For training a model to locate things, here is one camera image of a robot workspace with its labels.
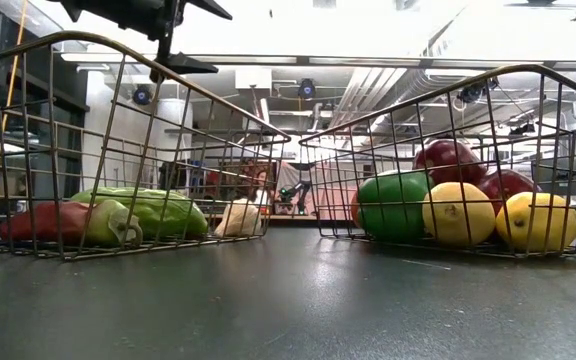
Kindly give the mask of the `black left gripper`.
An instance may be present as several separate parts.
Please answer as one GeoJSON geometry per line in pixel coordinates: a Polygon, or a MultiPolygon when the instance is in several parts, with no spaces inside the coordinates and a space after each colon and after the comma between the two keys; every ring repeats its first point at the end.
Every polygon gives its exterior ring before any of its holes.
{"type": "Polygon", "coordinates": [[[176,74],[218,73],[214,65],[199,61],[181,52],[171,54],[174,29],[183,22],[186,1],[222,19],[232,15],[216,0],[49,0],[59,2],[73,22],[83,11],[116,23],[120,29],[134,30],[150,41],[158,42],[155,61],[176,74]]]}

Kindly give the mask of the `white garlic bulb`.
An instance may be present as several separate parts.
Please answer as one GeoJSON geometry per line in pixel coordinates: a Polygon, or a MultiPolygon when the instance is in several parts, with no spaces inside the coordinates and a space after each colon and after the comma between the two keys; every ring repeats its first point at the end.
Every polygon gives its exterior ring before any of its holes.
{"type": "Polygon", "coordinates": [[[214,231],[218,237],[245,237],[260,235],[261,214],[259,207],[246,198],[228,204],[222,220],[214,231]]]}

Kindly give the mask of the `red pepper with green end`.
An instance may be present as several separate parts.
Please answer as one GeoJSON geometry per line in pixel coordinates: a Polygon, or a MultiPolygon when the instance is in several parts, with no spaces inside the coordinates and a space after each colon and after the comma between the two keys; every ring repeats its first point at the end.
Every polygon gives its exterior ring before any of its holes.
{"type": "Polygon", "coordinates": [[[142,244],[139,218],[133,214],[127,221],[129,209],[120,202],[107,199],[95,204],[86,222],[88,210],[88,203],[63,202],[59,206],[53,202],[41,203],[34,208],[34,221],[26,211],[14,215],[10,223],[2,222],[0,238],[11,237],[15,242],[33,238],[39,242],[57,242],[61,234],[65,246],[79,246],[82,236],[85,236],[85,247],[119,247],[123,239],[128,246],[142,244]]]}

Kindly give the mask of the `green bell pepper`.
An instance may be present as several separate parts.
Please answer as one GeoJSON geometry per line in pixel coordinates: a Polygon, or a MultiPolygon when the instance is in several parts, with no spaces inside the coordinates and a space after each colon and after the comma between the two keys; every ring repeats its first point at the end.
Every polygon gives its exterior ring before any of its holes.
{"type": "Polygon", "coordinates": [[[420,240],[425,235],[421,201],[433,186],[424,172],[388,170],[366,179],[357,195],[363,229],[380,242],[420,240]]]}

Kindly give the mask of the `dark red apple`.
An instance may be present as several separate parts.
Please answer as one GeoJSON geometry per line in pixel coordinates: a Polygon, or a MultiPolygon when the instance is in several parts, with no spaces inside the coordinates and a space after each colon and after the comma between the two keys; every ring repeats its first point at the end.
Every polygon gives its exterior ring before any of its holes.
{"type": "Polygon", "coordinates": [[[412,168],[425,170],[435,185],[477,184],[487,172],[467,145],[453,139],[436,139],[424,144],[415,154],[412,168]]]}

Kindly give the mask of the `small yellow lemon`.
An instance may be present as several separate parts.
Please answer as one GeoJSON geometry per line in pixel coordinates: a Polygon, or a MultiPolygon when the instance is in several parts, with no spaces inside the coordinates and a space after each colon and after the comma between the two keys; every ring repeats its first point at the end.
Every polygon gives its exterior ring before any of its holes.
{"type": "Polygon", "coordinates": [[[424,198],[425,229],[444,245],[467,247],[484,242],[495,230],[489,197],[470,183],[444,182],[424,198]]]}

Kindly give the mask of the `bright red apple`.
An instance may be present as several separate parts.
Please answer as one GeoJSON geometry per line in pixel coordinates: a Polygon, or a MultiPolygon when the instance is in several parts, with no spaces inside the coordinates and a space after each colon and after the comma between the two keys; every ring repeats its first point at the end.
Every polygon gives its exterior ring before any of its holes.
{"type": "Polygon", "coordinates": [[[535,184],[515,170],[501,169],[484,175],[476,186],[492,200],[495,214],[498,214],[503,207],[502,199],[507,200],[521,192],[532,192],[535,184]]]}

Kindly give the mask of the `large yellow lemon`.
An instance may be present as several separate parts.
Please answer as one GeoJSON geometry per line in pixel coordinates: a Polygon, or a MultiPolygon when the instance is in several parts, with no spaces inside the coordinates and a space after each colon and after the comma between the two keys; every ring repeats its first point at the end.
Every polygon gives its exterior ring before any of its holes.
{"type": "Polygon", "coordinates": [[[500,208],[496,231],[516,251],[559,251],[576,239],[576,211],[559,195],[521,192],[500,208]]]}

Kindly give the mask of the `white ceiling box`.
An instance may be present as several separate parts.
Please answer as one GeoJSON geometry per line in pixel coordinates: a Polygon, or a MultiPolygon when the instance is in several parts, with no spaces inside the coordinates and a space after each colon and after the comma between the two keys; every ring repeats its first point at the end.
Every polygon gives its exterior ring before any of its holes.
{"type": "Polygon", "coordinates": [[[270,68],[239,68],[235,70],[235,88],[265,89],[272,88],[272,70],[270,68]]]}

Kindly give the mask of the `person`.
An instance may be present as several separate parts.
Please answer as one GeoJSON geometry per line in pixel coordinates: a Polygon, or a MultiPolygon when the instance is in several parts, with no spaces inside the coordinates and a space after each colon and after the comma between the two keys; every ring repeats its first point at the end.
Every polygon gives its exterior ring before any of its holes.
{"type": "Polygon", "coordinates": [[[250,201],[259,201],[259,191],[266,191],[270,182],[271,167],[264,164],[246,162],[242,168],[244,178],[241,179],[241,195],[250,201]]]}

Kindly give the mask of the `silver ceiling ducts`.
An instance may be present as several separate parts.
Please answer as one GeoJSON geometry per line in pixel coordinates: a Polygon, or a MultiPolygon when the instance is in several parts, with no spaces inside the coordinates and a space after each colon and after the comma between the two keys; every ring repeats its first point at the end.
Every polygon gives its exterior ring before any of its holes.
{"type": "Polygon", "coordinates": [[[409,97],[418,70],[407,68],[364,68],[354,70],[329,128],[393,105],[409,97]]]}

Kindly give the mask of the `black ceiling device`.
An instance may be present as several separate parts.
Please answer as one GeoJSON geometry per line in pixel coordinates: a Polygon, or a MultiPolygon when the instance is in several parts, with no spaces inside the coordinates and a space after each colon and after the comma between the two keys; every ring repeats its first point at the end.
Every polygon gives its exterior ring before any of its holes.
{"type": "Polygon", "coordinates": [[[499,86],[497,77],[489,78],[488,80],[473,83],[463,87],[457,95],[457,98],[465,104],[474,103],[486,95],[490,90],[494,90],[499,86]]]}

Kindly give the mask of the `dark background monitor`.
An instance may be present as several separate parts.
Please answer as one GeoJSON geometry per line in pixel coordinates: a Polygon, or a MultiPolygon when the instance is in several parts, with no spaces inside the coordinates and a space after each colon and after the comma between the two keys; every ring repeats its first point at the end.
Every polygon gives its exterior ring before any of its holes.
{"type": "Polygon", "coordinates": [[[576,159],[542,159],[531,163],[531,177],[544,192],[576,196],[576,159]]]}

